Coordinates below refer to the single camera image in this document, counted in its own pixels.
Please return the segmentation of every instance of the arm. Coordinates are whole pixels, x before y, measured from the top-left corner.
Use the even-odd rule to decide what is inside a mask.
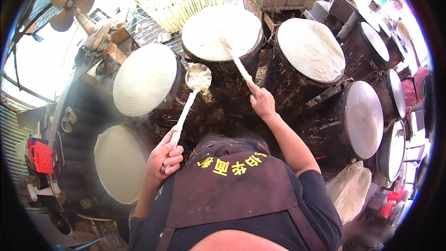
[[[320,173],[321,169],[309,148],[276,113],[275,100],[272,94],[265,88],[259,88],[254,83],[249,85],[256,93],[256,97],[251,95],[251,105],[274,134],[288,166],[297,176],[307,170],[315,170]]]
[[[145,175],[141,187],[141,194],[135,208],[135,217],[146,218],[150,205],[152,204],[158,190],[161,188],[164,180],[171,174],[180,169],[180,162],[183,160],[183,147],[170,142],[174,129],[172,128],[153,149],[145,166]],[[169,166],[165,172],[161,172],[161,165]]]

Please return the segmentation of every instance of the ladle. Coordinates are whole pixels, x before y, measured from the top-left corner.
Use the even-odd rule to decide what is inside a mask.
[[[206,91],[209,88],[211,81],[212,81],[212,75],[210,73],[209,68],[206,65],[196,63],[190,66],[189,69],[187,70],[186,85],[193,92],[191,92],[189,94],[189,98],[187,98],[187,102],[184,105],[183,111],[181,112],[180,119],[178,120],[178,123],[174,128],[174,133],[172,134],[172,138],[170,139],[170,142],[175,142],[174,149],[178,145],[184,121],[186,120],[186,116],[189,113],[190,107],[192,107],[192,104],[195,100],[195,97],[197,96],[197,93],[200,91]],[[162,165],[161,171],[164,172],[164,170],[169,167],[170,166],[165,167],[164,165]]]

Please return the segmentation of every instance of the wire mesh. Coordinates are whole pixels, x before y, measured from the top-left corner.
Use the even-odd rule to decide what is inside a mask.
[[[177,4],[175,0],[166,0],[171,2],[170,9],[180,8],[180,4]],[[171,47],[175,52],[184,56],[182,40],[181,40],[181,29],[186,23],[187,19],[196,14],[201,9],[212,5],[232,5],[240,8],[243,7],[243,0],[199,0],[198,4],[191,4],[187,8],[183,8],[178,12],[183,14],[179,17],[179,20],[170,20],[170,26],[177,31],[168,32],[159,23],[157,23],[158,18],[153,18],[144,10],[144,8],[138,6],[136,9],[129,10],[127,22],[125,28],[134,38],[134,40],[140,45],[144,46],[150,43],[163,43]]]

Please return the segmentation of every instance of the apron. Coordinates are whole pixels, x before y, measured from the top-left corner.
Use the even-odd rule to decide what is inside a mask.
[[[287,210],[311,251],[323,243],[298,207],[284,163],[262,139],[207,135],[177,171],[169,216],[157,251],[175,229]]]

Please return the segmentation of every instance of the wooden beam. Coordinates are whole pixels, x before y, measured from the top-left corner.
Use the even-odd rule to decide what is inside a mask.
[[[19,85],[16,81],[14,81],[13,79],[11,79],[9,76],[7,76],[5,73],[3,73],[3,78],[5,78],[5,80],[7,80],[7,81],[9,81],[10,83],[12,83],[13,85],[15,85],[16,87],[18,87],[18,88],[20,88],[21,90],[24,90],[24,91],[26,91],[26,92],[28,92],[29,94],[31,94],[32,96],[35,96],[35,97],[37,97],[37,98],[39,98],[39,99],[42,99],[43,101],[47,101],[47,102],[49,102],[49,103],[56,103],[54,100],[50,100],[50,99],[48,99],[48,98],[46,98],[46,97],[43,97],[42,95],[40,95],[40,94],[37,94],[36,92],[34,92],[34,91],[32,91],[32,90],[29,90],[28,88],[26,88],[26,87],[24,87],[24,86],[22,86],[22,85]]]

